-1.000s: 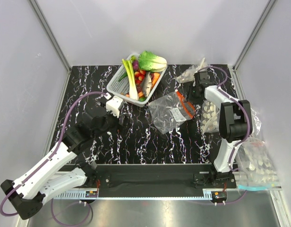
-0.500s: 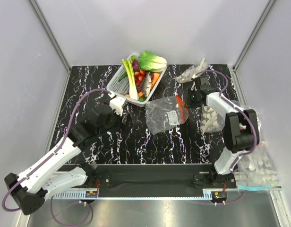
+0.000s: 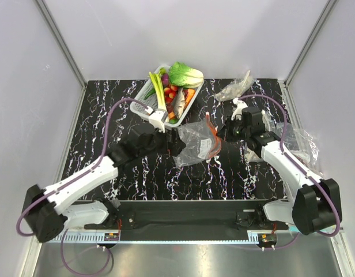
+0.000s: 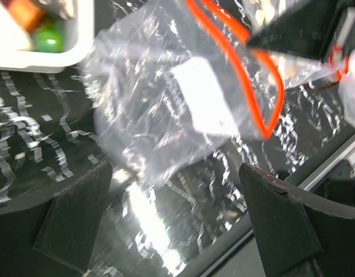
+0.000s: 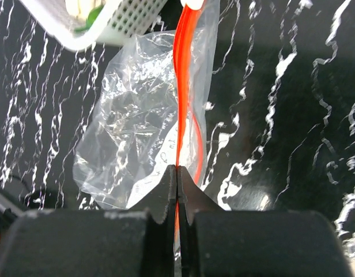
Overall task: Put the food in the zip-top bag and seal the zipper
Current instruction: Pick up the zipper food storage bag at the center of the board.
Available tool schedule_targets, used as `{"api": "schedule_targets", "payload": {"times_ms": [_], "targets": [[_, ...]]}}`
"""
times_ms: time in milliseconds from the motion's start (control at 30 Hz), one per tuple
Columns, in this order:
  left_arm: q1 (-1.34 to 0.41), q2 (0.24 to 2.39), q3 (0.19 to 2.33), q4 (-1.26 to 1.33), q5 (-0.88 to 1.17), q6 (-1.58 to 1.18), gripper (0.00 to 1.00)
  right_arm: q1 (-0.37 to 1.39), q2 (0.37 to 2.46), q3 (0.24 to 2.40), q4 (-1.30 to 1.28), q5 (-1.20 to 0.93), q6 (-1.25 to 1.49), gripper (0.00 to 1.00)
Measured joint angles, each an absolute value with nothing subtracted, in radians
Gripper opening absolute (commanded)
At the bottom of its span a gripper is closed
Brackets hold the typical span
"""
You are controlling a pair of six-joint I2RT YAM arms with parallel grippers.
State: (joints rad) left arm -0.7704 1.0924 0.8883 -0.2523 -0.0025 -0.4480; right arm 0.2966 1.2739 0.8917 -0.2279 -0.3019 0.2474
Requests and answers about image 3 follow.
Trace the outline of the clear zip bag orange zipper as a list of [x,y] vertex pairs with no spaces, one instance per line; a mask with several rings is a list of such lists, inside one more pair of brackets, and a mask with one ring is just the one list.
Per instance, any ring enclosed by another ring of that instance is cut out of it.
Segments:
[[217,129],[208,112],[203,120],[182,125],[177,130],[179,138],[186,145],[174,158],[177,167],[197,164],[220,153],[222,140],[217,136]]

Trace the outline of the grey toy fish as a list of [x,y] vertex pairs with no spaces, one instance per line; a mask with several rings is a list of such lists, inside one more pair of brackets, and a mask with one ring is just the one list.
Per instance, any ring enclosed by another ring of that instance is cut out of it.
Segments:
[[185,93],[183,91],[183,88],[179,88],[174,100],[175,102],[173,105],[173,112],[175,114],[175,117],[177,119],[180,119],[185,107]]

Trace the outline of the green white toy leek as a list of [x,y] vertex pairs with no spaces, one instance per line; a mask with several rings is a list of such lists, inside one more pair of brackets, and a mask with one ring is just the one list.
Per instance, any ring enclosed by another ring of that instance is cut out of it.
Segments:
[[149,78],[156,92],[158,109],[167,111],[165,104],[164,87],[161,79],[164,73],[166,73],[165,68],[161,68],[158,73],[149,72]]

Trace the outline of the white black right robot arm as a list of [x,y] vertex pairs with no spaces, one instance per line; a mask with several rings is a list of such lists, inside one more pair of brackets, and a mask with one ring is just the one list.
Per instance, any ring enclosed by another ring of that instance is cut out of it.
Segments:
[[321,233],[331,226],[339,230],[342,222],[339,185],[308,169],[284,146],[278,135],[266,130],[259,108],[236,108],[218,136],[226,142],[244,141],[285,183],[287,199],[266,203],[254,216],[258,227],[267,229],[274,222],[284,222],[294,225],[304,235]]

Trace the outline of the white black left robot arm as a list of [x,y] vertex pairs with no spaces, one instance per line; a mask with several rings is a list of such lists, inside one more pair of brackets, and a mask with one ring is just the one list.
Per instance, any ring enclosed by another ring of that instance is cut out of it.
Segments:
[[178,156],[186,147],[173,128],[166,132],[146,123],[133,128],[114,148],[89,166],[44,189],[30,187],[25,195],[22,213],[41,243],[48,242],[63,230],[74,228],[113,229],[118,225],[118,205],[96,199],[79,204],[77,200],[94,188],[118,177],[125,166],[149,154]]

